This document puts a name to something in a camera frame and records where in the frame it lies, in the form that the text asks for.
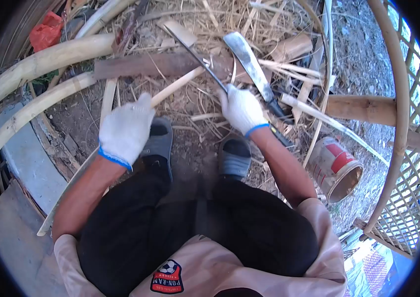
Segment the red label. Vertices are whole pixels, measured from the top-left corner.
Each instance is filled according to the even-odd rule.
[[[336,144],[326,145],[325,147],[334,155],[334,157],[337,157],[343,152],[340,146]]]
[[[350,161],[353,161],[354,158],[351,154],[347,154],[346,152],[342,152],[332,163],[332,171],[333,173],[339,172],[342,167],[345,166],[345,164],[349,163]]]
[[[182,267],[172,259],[166,261],[152,277],[150,290],[162,294],[183,292]]]

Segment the foot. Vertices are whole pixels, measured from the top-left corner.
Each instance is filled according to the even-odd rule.
[[[171,148],[172,124],[163,117],[155,117],[150,125],[149,139],[141,152],[142,162],[146,167],[166,169],[172,181]]]
[[[245,139],[230,137],[220,144],[218,153],[220,176],[241,181],[248,175],[250,165],[251,149]]]

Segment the black pants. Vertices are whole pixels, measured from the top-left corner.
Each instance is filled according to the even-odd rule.
[[[112,188],[82,230],[77,247],[86,278],[106,296],[127,296],[187,240],[210,237],[245,267],[302,276],[319,253],[308,220],[270,193],[220,179],[211,193],[161,203],[171,184],[150,169]]]

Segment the hand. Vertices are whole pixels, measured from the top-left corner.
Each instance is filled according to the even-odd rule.
[[[132,170],[149,138],[155,115],[150,103],[150,94],[143,93],[137,102],[118,107],[104,118],[99,131],[101,156]]]
[[[228,84],[228,95],[220,91],[220,103],[223,116],[231,126],[237,128],[245,137],[255,129],[269,126],[263,117],[263,110],[256,97],[248,90],[238,90]]]

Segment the machete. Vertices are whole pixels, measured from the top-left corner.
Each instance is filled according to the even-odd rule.
[[[289,122],[287,116],[284,114],[284,111],[277,103],[274,93],[271,90],[271,86],[266,80],[266,76],[245,38],[239,32],[232,32],[226,34],[223,37],[223,40],[238,58],[251,80],[253,80],[254,85],[261,93],[264,101],[266,101],[268,110],[283,122]]]

